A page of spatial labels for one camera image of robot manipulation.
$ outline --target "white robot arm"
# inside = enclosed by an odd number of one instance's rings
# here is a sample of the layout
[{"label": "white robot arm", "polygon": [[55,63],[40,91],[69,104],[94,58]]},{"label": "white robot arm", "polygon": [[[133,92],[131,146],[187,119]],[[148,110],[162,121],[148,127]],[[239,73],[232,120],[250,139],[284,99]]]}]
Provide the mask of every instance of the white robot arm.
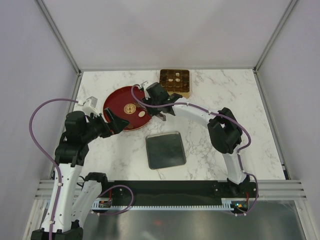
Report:
[{"label": "white robot arm", "polygon": [[221,121],[222,119],[219,119],[219,117],[210,114],[222,114],[236,120],[229,109],[224,108],[222,111],[218,111],[199,105],[197,105],[199,108],[192,107],[190,105],[194,104],[189,103],[186,98],[178,94],[169,96],[158,82],[152,83],[146,81],[142,83],[139,88],[144,91],[145,98],[142,101],[145,104],[159,106],[175,103],[175,105],[167,107],[146,107],[151,116],[157,115],[160,112],[168,113],[174,116],[185,117],[208,128],[213,147],[223,155],[228,172],[228,180],[230,182],[235,185],[240,185],[248,179],[247,175],[241,170],[237,155],[242,130],[232,125],[231,122]]},{"label": "white robot arm", "polygon": [[108,179],[105,173],[90,172],[86,177],[81,194],[74,201],[76,184],[89,151],[88,143],[94,139],[108,138],[120,133],[128,124],[110,109],[104,111],[110,122],[105,122],[95,106],[97,99],[88,98],[81,105],[83,111],[67,114],[65,132],[55,150],[55,162],[61,174],[61,182],[55,170],[50,205],[40,229],[32,232],[31,240],[82,239],[83,224],[94,200],[106,190]]}]

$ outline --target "red tray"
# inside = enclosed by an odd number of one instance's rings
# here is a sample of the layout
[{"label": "red tray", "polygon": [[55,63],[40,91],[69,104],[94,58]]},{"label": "red tray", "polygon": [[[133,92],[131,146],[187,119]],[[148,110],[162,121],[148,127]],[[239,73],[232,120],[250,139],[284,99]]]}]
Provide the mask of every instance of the red tray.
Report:
[{"label": "red tray", "polygon": [[[125,86],[117,89],[106,98],[103,104],[103,109],[110,108],[118,117],[130,122],[129,126],[127,126],[124,131],[140,129],[151,119],[151,116],[147,111],[140,107],[132,97],[131,88],[132,86]],[[140,91],[137,87],[133,89],[133,92],[139,100],[145,97],[145,93]],[[141,111],[145,112],[143,117],[139,117]],[[107,122],[109,122],[110,120],[105,112],[103,112],[103,115]]]}]

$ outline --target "marble table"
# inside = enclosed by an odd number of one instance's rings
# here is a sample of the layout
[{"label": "marble table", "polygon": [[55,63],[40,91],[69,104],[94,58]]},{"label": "marble table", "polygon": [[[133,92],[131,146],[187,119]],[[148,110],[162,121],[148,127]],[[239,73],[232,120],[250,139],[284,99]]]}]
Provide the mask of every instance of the marble table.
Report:
[{"label": "marble table", "polygon": [[[108,95],[118,88],[144,81],[159,81],[159,70],[88,71],[83,73],[77,99],[98,98],[97,110],[103,111]],[[285,179],[271,134],[253,71],[191,70],[190,102],[212,109],[227,107],[252,137],[252,144],[242,154],[244,169],[258,180]],[[146,152],[146,136],[179,131],[186,164],[151,170]],[[242,144],[247,142],[242,136]],[[225,180],[224,159],[210,142],[208,130],[182,117],[167,115],[167,121],[154,117],[141,129],[98,138],[89,144],[82,175],[106,173],[109,180]]]}]

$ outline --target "metal frame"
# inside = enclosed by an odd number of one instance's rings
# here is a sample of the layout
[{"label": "metal frame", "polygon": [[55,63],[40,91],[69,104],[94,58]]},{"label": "metal frame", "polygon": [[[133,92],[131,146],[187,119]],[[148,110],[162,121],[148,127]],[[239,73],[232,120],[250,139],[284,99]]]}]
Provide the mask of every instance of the metal frame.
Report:
[{"label": "metal frame", "polygon": [[[299,180],[260,180],[259,201],[305,201],[307,200],[302,183]],[[35,194],[36,200],[49,200],[54,187],[54,180],[41,180]],[[76,186],[74,198],[81,192],[81,187]],[[227,201],[241,201],[243,198],[224,198]]]},{"label": "metal frame", "polygon": [[[99,71],[150,71],[150,70],[161,70],[161,69],[180,69],[181,66],[162,66],[158,68],[93,68],[93,69],[81,69],[82,72],[99,72]],[[183,69],[188,70],[234,70],[234,69],[253,69],[254,66],[221,66],[221,67],[194,67],[194,66],[184,66]]]},{"label": "metal frame", "polygon": [[53,20],[46,4],[43,0],[34,0],[35,4],[40,9],[42,15],[44,16],[46,22],[48,23],[50,29],[52,30],[53,35],[57,39],[58,43],[60,44],[62,50],[66,54],[66,57],[68,58],[70,64],[72,65],[72,68],[74,69],[75,73],[80,74],[80,68],[78,67],[78,64],[76,63],[76,60],[74,59],[72,53],[70,52],[64,38],[62,37],[59,29],[57,28],[57,25],[55,24],[55,21]]},{"label": "metal frame", "polygon": [[30,240],[32,231],[40,228],[47,202],[45,199],[33,201],[29,219],[25,226],[23,240]]},{"label": "metal frame", "polygon": [[289,16],[291,15],[291,13],[293,12],[293,10],[295,9],[297,3],[299,2],[299,0],[291,0],[290,3],[288,4],[288,6],[286,7],[282,17],[280,18],[279,23],[277,24],[277,26],[275,27],[275,30],[273,31],[269,41],[267,42],[258,62],[256,63],[256,66],[254,67],[254,69],[256,71],[258,71],[262,65],[262,63],[264,62],[266,56],[268,55],[268,52],[270,51],[271,47],[273,46],[274,42],[276,41],[276,39],[279,36],[279,33],[281,32],[281,30],[283,29],[285,23],[287,22]]},{"label": "metal frame", "polygon": [[[74,89],[73,89],[73,92],[72,92],[72,97],[71,97],[72,100],[76,100],[77,99],[83,75],[84,75],[83,72],[81,72],[81,73],[78,74],[78,76],[76,78]],[[70,102],[69,108],[67,110],[67,114],[74,110],[75,104],[76,104],[75,102]]]},{"label": "metal frame", "polygon": [[279,134],[278,134],[278,131],[277,131],[277,128],[276,128],[276,125],[275,125],[274,118],[273,118],[273,116],[271,114],[271,111],[270,111],[270,108],[269,108],[269,105],[268,105],[268,102],[267,102],[267,99],[266,99],[266,95],[265,95],[265,92],[263,90],[262,83],[261,83],[261,81],[259,79],[259,76],[258,76],[256,70],[253,70],[253,74],[254,74],[254,78],[255,78],[255,81],[256,81],[256,85],[257,85],[259,93],[260,93],[260,97],[261,97],[261,100],[262,100],[262,104],[263,104],[263,107],[264,107],[266,118],[267,118],[267,120],[269,122],[269,126],[270,126],[270,129],[271,129],[271,134],[272,134],[273,139],[274,139],[274,144],[275,144],[276,150],[278,152],[280,162],[285,167],[285,169],[287,170],[285,157],[284,157],[284,154],[283,154],[283,151],[282,151],[282,146],[281,146],[281,143],[280,143],[279,137],[278,137]]},{"label": "metal frame", "polygon": [[320,239],[308,201],[296,200],[294,203],[306,240]]}]

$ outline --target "purple cable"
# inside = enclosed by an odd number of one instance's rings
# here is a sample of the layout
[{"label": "purple cable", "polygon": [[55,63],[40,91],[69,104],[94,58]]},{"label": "purple cable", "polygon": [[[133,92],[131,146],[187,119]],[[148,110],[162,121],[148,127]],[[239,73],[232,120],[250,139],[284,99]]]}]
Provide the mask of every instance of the purple cable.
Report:
[{"label": "purple cable", "polygon": [[[40,106],[38,106],[36,108],[36,110],[34,110],[34,112],[32,113],[31,117],[30,117],[30,121],[29,121],[29,132],[31,135],[31,138],[33,140],[33,142],[35,143],[35,145],[41,150],[41,152],[43,152],[43,154],[53,163],[57,175],[58,175],[58,181],[59,183],[62,182],[62,178],[61,178],[61,170],[59,168],[59,165],[55,162],[55,160],[49,155],[49,153],[47,153],[46,150],[44,150],[44,148],[38,143],[38,141],[35,138],[33,129],[32,129],[32,122],[34,120],[34,117],[36,115],[36,113],[44,106],[47,105],[49,103],[52,102],[57,102],[57,101],[68,101],[68,102],[73,102],[73,103],[77,103],[78,101],[76,100],[72,100],[72,99],[68,99],[68,98],[56,98],[56,99],[51,99],[49,101],[46,101],[44,103],[42,103]],[[57,205],[58,205],[58,200],[59,200],[59,195],[60,195],[60,190],[61,190],[61,186],[58,185],[58,188],[56,190],[56,195],[55,195],[55,199],[54,199],[54,204],[53,204],[53,208],[52,208],[52,213],[51,213],[51,218],[50,221],[53,222],[55,219],[55,213],[56,213],[56,209],[57,209]],[[53,223],[50,224],[49,227],[49,240],[52,240],[52,232],[53,232]]]},{"label": "purple cable", "polygon": [[121,211],[100,213],[99,215],[111,216],[111,215],[122,214],[122,213],[126,212],[127,210],[129,210],[129,208],[130,208],[130,207],[132,206],[132,204],[134,203],[134,193],[133,193],[133,191],[131,190],[131,188],[128,187],[128,186],[125,186],[125,185],[121,185],[121,184],[120,184],[120,185],[114,185],[114,186],[108,188],[108,189],[105,190],[103,193],[101,193],[101,194],[98,196],[98,198],[102,197],[104,194],[106,194],[107,192],[109,192],[111,189],[114,189],[114,188],[125,188],[125,189],[128,189],[128,190],[129,190],[129,192],[131,193],[131,201],[130,201],[129,205],[128,205],[125,209],[123,209],[123,210],[121,210]]},{"label": "purple cable", "polygon": [[[186,106],[189,105],[189,106],[191,106],[191,107],[200,109],[200,110],[202,110],[202,111],[204,111],[204,112],[206,112],[206,113],[210,113],[211,115],[214,115],[214,116],[216,116],[216,117],[221,117],[221,118],[227,119],[227,120],[229,120],[230,122],[232,122],[233,124],[237,125],[239,128],[241,128],[242,131],[245,133],[245,135],[246,135],[247,138],[248,138],[248,143],[247,143],[246,145],[238,148],[238,150],[237,150],[236,152],[238,153],[238,161],[239,161],[240,168],[241,168],[242,171],[244,171],[244,167],[243,167],[243,165],[242,165],[242,161],[241,161],[241,157],[240,157],[240,154],[239,154],[239,153],[240,153],[241,150],[243,150],[243,149],[245,149],[245,148],[247,148],[247,147],[250,146],[250,144],[251,144],[251,137],[250,137],[249,132],[248,132],[240,123],[238,123],[236,120],[234,120],[234,119],[232,119],[232,118],[230,118],[230,117],[228,117],[228,116],[226,116],[226,115],[222,115],[222,114],[220,114],[220,113],[215,113],[215,112],[209,112],[208,109],[205,109],[205,108],[203,108],[203,107],[201,107],[201,106],[198,106],[198,105],[195,105],[195,104],[193,104],[193,103],[174,102],[174,103],[168,103],[168,104],[162,104],[162,105],[150,105],[150,104],[146,104],[146,103],[142,102],[141,100],[139,100],[139,99],[135,96],[135,94],[134,94],[134,88],[135,88],[135,87],[139,87],[139,85],[138,85],[138,84],[135,84],[135,85],[133,85],[133,86],[131,87],[131,95],[132,95],[132,97],[134,98],[134,100],[136,100],[136,101],[137,101],[139,104],[141,104],[142,106],[149,107],[149,108],[165,108],[165,107],[170,107],[170,106],[173,106],[173,105],[186,105]],[[250,209],[248,209],[248,211],[246,211],[246,213],[239,213],[239,214],[237,214],[237,216],[244,216],[245,214],[251,212],[251,210],[252,210],[252,209],[254,208],[254,206],[256,205],[257,200],[258,200],[258,196],[259,196],[259,186],[258,186],[258,180],[257,180],[256,176],[255,176],[254,174],[252,174],[252,173],[248,173],[248,172],[245,172],[245,171],[244,171],[243,173],[254,178],[254,181],[255,181],[255,184],[256,184],[256,195],[255,195],[254,202],[253,202],[252,206],[250,207]]]}]

